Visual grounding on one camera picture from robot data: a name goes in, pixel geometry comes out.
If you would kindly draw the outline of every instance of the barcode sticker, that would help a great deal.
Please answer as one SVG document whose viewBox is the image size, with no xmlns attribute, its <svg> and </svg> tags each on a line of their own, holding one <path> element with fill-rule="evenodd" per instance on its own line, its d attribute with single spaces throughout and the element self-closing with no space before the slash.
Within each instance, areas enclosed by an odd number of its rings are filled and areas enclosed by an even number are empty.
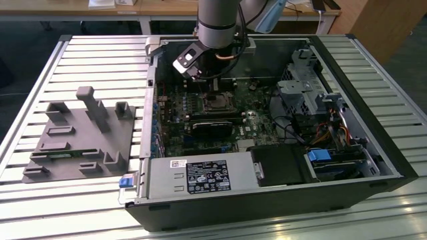
<svg viewBox="0 0 427 240">
<path fill-rule="evenodd" d="M 136 14 L 136 11 L 117 11 L 117 14 Z"/>
</svg>

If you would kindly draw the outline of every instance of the floor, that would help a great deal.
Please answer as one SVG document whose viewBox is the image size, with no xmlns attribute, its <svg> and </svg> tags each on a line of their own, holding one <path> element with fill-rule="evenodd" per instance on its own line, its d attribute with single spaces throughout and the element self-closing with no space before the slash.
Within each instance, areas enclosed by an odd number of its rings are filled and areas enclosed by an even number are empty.
<svg viewBox="0 0 427 240">
<path fill-rule="evenodd" d="M 51 26 L 52 30 L 44 31 L 39 22 L 0 22 L 0 46 L 3 46 L 0 59 L 15 78 L 12 84 L 0 88 L 0 141 L 37 80 L 59 37 L 67 34 L 83 34 L 79 22 L 52 22 Z M 191 22 L 179 22 L 175 26 L 163 23 L 152 25 L 153 32 L 160 34 L 183 34 L 183 31 L 188 33 L 192 27 Z M 128 35 L 140 34 L 140 30 L 137 22 L 88 22 L 85 34 Z M 427 112 L 427 84 L 423 82 L 427 80 L 426 45 L 427 17 L 419 22 L 399 51 L 384 65 L 386 70 L 424 112 Z"/>
</svg>

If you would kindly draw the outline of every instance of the gray plastic block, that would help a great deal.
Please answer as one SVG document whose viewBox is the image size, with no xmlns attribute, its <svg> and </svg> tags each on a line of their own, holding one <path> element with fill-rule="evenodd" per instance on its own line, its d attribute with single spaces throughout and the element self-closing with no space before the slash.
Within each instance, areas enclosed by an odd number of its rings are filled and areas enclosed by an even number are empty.
<svg viewBox="0 0 427 240">
<path fill-rule="evenodd" d="M 73 128 L 73 126 L 56 126 L 56 127 L 51 127 L 45 134 L 49 136 L 55 136 L 55 135 L 65 135 L 65 134 L 75 134 L 76 129 Z"/>
<path fill-rule="evenodd" d="M 67 124 L 63 113 L 69 113 L 69 109 L 64 102 L 51 102 L 47 106 L 45 115 L 56 125 Z"/>
<path fill-rule="evenodd" d="M 129 104 L 125 101 L 119 101 L 115 103 L 115 115 L 120 120 L 132 118 L 132 111 Z"/>
<path fill-rule="evenodd" d="M 87 115 L 91 120 L 95 120 L 100 132 L 105 133 L 111 130 L 105 120 L 108 114 L 103 102 L 95 100 L 93 92 L 95 90 L 91 86 L 80 86 L 75 96 L 84 102 L 87 107 Z"/>
<path fill-rule="evenodd" d="M 80 166 L 79 171 L 84 175 L 99 174 L 103 171 L 101 166 L 99 165 L 99 163 L 96 161 L 81 162 L 79 164 L 79 166 Z"/>
<path fill-rule="evenodd" d="M 115 158 L 112 158 L 108 153 L 104 155 L 103 163 L 107 166 L 109 171 L 116 172 L 116 171 L 120 171 L 120 169 L 123 168 L 125 164 L 125 160 L 120 152 L 117 151 L 115 154 Z"/>
<path fill-rule="evenodd" d="M 55 142 L 55 143 L 43 143 L 39 148 L 40 151 L 57 151 L 57 150 L 68 150 L 69 149 L 68 142 Z"/>
<path fill-rule="evenodd" d="M 24 169 L 24 178 L 45 178 L 49 175 L 49 170 L 44 166 L 33 165 L 31 167 L 25 167 Z"/>
<path fill-rule="evenodd" d="M 49 118 L 23 173 L 24 183 L 121 176 L 128 171 L 136 108 L 127 102 L 104 107 L 91 87 L 80 87 L 76 95 L 87 109 L 68 109 L 63 102 L 48 106 L 65 121 L 59 121 L 56 113 Z"/>
</svg>

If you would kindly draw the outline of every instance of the white sticker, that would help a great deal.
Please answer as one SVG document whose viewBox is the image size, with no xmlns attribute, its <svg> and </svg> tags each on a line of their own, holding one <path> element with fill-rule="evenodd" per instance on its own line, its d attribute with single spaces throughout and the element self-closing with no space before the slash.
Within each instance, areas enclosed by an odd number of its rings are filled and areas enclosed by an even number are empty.
<svg viewBox="0 0 427 240">
<path fill-rule="evenodd" d="M 184 168 L 187 164 L 187 159 L 171 160 L 171 168 Z"/>
<path fill-rule="evenodd" d="M 136 11 L 117 11 L 117 14 L 136 14 Z"/>
</svg>

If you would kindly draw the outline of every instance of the motherboard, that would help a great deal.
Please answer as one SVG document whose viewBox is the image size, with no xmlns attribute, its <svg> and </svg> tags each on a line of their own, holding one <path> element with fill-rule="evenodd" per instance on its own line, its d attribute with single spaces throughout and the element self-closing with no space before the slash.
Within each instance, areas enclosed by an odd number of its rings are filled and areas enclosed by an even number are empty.
<svg viewBox="0 0 427 240">
<path fill-rule="evenodd" d="M 234 91 L 208 95 L 183 86 L 157 90 L 164 156 L 244 152 L 279 142 L 267 111 L 270 87 L 234 80 Z"/>
</svg>

